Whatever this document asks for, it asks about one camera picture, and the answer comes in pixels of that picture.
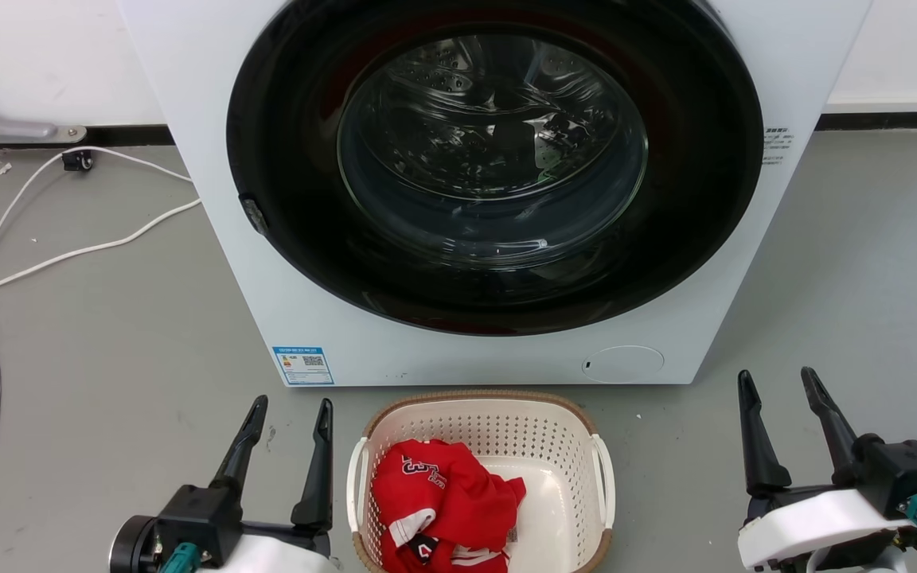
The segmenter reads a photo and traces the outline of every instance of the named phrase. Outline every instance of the washing machine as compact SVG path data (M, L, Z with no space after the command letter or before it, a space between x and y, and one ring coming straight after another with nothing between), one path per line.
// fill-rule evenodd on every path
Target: washing machine
M869 3L119 4L272 378L483 387L691 382Z

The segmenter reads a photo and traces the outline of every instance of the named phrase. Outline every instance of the concrete floor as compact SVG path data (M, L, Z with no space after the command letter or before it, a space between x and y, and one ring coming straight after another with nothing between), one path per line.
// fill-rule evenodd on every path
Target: concrete floor
M132 153L182 171L175 149ZM50 155L0 155L12 164L0 215ZM87 174L49 170L29 191L2 237L0 277L126 236L194 197L185 182L112 157ZM287 521L310 425L331 396L332 548L347 573L363 571L342 504L345 464L371 414L414 391L285 389L200 208L4 286L0 356L0 571L104 570L118 526L159 511L182 483L206 483L262 392L273 439L252 458L245 516ZM808 485L830 468L803 365L856 431L917 439L917 131L815 135L691 387L546 388L581 403L611 448L618 519L601 571L742 570L736 373L753 371L778 456Z

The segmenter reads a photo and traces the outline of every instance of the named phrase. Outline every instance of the plastic basket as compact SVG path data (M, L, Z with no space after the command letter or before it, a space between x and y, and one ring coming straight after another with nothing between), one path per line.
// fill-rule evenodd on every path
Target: plastic basket
M370 486L389 447L405 439L464 442L491 473L525 480L509 573L586 573L607 554L615 522L614 468L582 409L537 392L441 392L386 407L349 460L349 529L372 573L384 572L384 526Z

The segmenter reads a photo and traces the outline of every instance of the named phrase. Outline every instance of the red clothing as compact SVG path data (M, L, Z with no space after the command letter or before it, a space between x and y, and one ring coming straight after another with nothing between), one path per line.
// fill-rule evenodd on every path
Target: red clothing
M372 490L389 573L506 573L503 550L525 485L489 473L465 443L397 443Z

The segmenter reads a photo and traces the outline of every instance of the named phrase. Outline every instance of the basket handle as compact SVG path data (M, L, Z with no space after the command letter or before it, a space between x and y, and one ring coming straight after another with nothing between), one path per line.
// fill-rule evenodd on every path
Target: basket handle
M359 533L363 525L363 508L366 504L366 485L360 480L360 489L356 486L356 472L360 470L367 475L367 465L370 463L370 453L367 451L367 438L360 438L360 442L353 448L353 456L349 458L349 472L345 475L345 514L349 518L349 530Z
M593 468L596 470L596 490L600 492L600 521L604 529L615 525L615 465L611 463L611 453L600 435L594 433Z

